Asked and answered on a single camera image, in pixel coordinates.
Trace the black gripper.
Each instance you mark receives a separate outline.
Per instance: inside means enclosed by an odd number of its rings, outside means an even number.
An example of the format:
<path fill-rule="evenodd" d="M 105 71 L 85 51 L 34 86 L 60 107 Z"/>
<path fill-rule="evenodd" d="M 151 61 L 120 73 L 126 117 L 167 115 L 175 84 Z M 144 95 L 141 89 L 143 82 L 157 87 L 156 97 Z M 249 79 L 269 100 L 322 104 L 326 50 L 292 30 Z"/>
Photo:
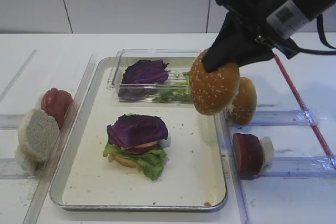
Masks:
<path fill-rule="evenodd" d="M 206 72 L 234 61 L 239 67 L 274 58 L 277 48 L 290 59 L 298 53 L 334 55 L 329 51 L 303 49 L 291 36 L 312 20 L 322 26 L 322 13 L 335 0 L 215 0 L 228 10 L 223 25 L 203 57 Z"/>

